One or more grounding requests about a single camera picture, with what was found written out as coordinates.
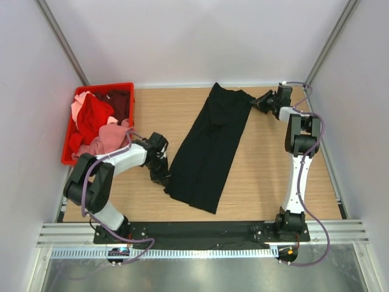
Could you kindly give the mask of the black t shirt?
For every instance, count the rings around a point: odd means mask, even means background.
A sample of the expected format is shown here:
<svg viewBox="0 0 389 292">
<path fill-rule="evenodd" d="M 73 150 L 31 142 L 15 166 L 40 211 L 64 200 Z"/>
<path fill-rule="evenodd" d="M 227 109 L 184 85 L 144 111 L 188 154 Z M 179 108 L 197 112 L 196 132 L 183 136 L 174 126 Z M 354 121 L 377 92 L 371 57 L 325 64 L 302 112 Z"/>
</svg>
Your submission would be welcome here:
<svg viewBox="0 0 389 292">
<path fill-rule="evenodd" d="M 170 165 L 165 193 L 215 214 L 254 97 L 215 83 Z"/>
</svg>

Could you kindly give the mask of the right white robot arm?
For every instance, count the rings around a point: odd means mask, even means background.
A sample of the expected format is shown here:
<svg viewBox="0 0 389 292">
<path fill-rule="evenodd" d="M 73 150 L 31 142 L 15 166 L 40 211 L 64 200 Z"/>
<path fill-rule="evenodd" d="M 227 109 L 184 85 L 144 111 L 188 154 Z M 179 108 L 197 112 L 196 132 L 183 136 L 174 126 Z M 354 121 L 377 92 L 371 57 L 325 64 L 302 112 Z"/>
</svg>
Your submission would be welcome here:
<svg viewBox="0 0 389 292">
<path fill-rule="evenodd" d="M 272 113 L 287 123 L 284 149 L 289 155 L 290 171 L 286 196 L 276 215 L 272 232 L 279 241 L 292 241 L 307 234 L 305 192 L 313 157 L 320 148 L 322 120 L 315 113 L 291 105 L 293 88 L 290 83 L 278 84 L 251 104 L 258 111 Z"/>
</svg>

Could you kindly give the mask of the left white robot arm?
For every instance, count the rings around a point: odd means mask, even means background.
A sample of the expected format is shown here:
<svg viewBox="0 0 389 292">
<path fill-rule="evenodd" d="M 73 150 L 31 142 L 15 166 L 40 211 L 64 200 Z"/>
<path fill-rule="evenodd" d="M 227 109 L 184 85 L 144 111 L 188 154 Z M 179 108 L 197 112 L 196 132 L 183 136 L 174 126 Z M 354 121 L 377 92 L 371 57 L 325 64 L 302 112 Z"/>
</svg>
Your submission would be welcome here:
<svg viewBox="0 0 389 292">
<path fill-rule="evenodd" d="M 131 240 L 129 221 L 110 202 L 115 176 L 133 168 L 146 167 L 153 183 L 167 187 L 170 174 L 167 158 L 168 141 L 153 132 L 150 138 L 130 140 L 128 145 L 105 155 L 82 154 L 63 189 L 63 196 L 81 207 L 83 217 L 100 224 L 110 241 L 144 243 Z"/>
</svg>

